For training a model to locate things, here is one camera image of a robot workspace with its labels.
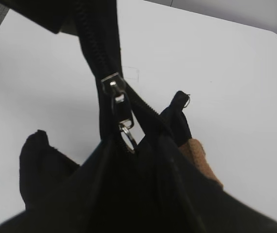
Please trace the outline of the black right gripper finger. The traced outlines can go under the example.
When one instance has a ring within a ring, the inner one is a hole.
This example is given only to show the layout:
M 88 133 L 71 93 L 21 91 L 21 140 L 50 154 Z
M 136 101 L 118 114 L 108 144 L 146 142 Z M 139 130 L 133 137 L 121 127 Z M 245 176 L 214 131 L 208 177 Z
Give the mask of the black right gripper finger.
M 60 32 L 68 16 L 67 0 L 0 0 L 0 4 L 52 33 Z

